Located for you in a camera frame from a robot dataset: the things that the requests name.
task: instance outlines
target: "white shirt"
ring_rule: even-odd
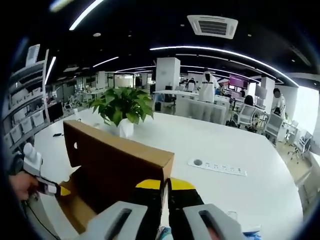
[[[282,94],[279,97],[278,102],[275,107],[280,109],[281,118],[286,119],[286,99]]]

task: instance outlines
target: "white shelving unit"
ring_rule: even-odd
[[[32,65],[28,65],[26,67],[21,68],[20,70],[14,72],[10,78],[9,78],[9,86],[11,86],[9,89],[9,98],[11,99],[11,96],[18,93],[19,91],[28,88],[34,84],[40,84],[42,83],[42,91],[40,92],[34,92],[31,96],[28,98],[22,100],[21,102],[15,104],[12,106],[4,115],[2,115],[2,121],[10,121],[11,118],[14,116],[15,113],[20,111],[21,109],[27,107],[34,101],[37,101],[39,99],[42,99],[43,106],[40,109],[36,109],[33,113],[29,113],[29,115],[34,114],[36,112],[42,112],[45,113],[45,121],[43,124],[39,126],[34,126],[31,131],[25,133],[22,135],[22,137],[14,143],[10,150],[14,151],[16,148],[18,148],[22,143],[26,142],[30,137],[34,136],[36,133],[41,131],[42,129],[46,128],[50,125],[50,118],[48,113],[48,106],[46,101],[46,74],[47,74],[47,62],[48,62],[48,56],[49,56],[49,50],[45,53],[45,59],[38,61]]]

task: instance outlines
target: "ceiling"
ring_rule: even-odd
[[[40,43],[50,49],[51,56],[57,57],[49,84],[66,75],[63,71],[70,65],[79,67],[68,74],[72,78],[75,73],[89,75],[97,71],[152,66],[157,58],[177,57],[185,66],[220,69],[247,77],[267,74],[278,79],[277,83],[294,86],[268,67],[232,54],[185,48],[150,51],[150,48],[167,46],[223,49],[255,58],[283,73],[320,74],[320,35],[310,24],[317,14],[307,4],[295,6],[281,0],[266,3],[104,0],[74,31],[69,31],[74,20],[92,2],[74,0],[61,11],[42,16],[30,32],[30,44]],[[236,19],[238,26],[234,38],[195,35],[188,15]],[[101,36],[94,37],[95,33],[101,33]],[[119,58],[92,68],[114,57]],[[182,72],[188,70],[203,72],[201,68],[181,68]],[[316,81],[299,80],[299,85],[317,87],[314,83]]]

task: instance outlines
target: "air conditioning vent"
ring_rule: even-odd
[[[238,21],[231,18],[207,15],[187,16],[196,35],[233,39]]]

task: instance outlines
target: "brown cardboard box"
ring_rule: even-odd
[[[81,166],[62,185],[71,191],[58,202],[78,233],[96,214],[126,200],[146,179],[170,177],[174,153],[113,136],[80,121],[63,122],[72,167]]]

